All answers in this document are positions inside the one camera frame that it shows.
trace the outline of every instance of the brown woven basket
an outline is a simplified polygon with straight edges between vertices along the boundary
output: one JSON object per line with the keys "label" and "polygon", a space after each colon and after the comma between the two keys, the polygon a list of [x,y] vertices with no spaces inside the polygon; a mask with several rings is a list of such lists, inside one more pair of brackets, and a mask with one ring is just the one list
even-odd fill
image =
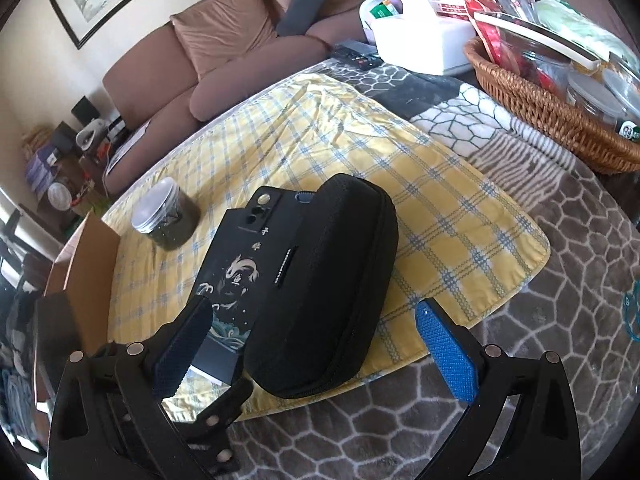
{"label": "brown woven basket", "polygon": [[485,92],[511,113],[551,137],[600,173],[640,170],[640,145],[617,133],[578,108],[488,61],[479,38],[464,47]]}

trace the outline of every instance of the sofa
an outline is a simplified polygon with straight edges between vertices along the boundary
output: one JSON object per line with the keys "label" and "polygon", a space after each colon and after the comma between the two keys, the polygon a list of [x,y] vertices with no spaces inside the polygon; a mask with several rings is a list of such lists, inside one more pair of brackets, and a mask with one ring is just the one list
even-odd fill
{"label": "sofa", "polygon": [[115,63],[103,85],[127,129],[142,136],[105,172],[112,196],[207,121],[326,59],[335,43],[366,41],[358,15],[364,0],[326,0],[304,36],[279,37],[275,26],[290,1],[200,1]]}

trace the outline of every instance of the yellow plaid cloth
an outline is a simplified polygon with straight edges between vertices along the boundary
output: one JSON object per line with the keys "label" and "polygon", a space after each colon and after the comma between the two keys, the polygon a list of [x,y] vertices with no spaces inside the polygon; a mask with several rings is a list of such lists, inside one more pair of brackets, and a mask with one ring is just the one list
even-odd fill
{"label": "yellow plaid cloth", "polygon": [[[283,400],[256,388],[245,417],[337,395],[425,356],[418,301],[435,296],[456,323],[471,327],[548,259],[548,240],[531,218],[452,151],[350,86],[297,75],[214,121],[106,214],[122,236],[110,337],[145,339],[178,314],[226,209],[244,206],[264,184],[316,190],[340,172],[383,187],[398,213],[396,266],[366,362],[353,381],[320,396]],[[165,253],[132,229],[130,214],[169,175],[203,214],[191,240]],[[190,372],[164,406],[175,420],[191,420],[221,390]]]}

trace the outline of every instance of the red package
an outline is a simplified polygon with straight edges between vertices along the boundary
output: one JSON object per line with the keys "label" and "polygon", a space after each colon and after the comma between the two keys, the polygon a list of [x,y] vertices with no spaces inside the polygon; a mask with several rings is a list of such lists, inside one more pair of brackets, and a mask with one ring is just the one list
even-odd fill
{"label": "red package", "polygon": [[498,5],[494,0],[465,0],[466,13],[469,15],[469,21],[476,28],[484,47],[489,54],[489,58],[495,64],[500,64],[500,33],[493,25],[487,23],[479,23],[474,19],[476,12],[497,12]]}

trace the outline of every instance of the black picture frame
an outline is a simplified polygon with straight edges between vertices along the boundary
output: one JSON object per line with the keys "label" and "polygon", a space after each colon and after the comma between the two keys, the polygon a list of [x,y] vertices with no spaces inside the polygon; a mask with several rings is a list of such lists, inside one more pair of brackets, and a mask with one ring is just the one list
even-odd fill
{"label": "black picture frame", "polygon": [[72,29],[70,23],[67,21],[64,12],[62,11],[62,9],[60,8],[60,6],[58,5],[56,0],[49,0],[49,3],[51,4],[51,6],[53,7],[54,12],[56,13],[56,16],[58,17],[58,19],[60,20],[60,23],[62,24],[62,26],[64,27],[64,29],[66,30],[66,33],[68,34],[69,38],[71,38],[71,41],[73,42],[75,48],[77,50],[80,50],[87,41],[89,41],[89,39],[91,39],[91,37],[98,31],[100,30],[100,28],[107,23],[113,16],[116,15],[116,13],[120,12],[122,10],[123,7],[125,7],[131,0],[122,0],[120,1],[115,7],[113,7],[113,9],[111,9],[109,12],[107,12],[98,23],[96,23],[82,38],[78,38],[78,36],[76,35],[75,31]]}

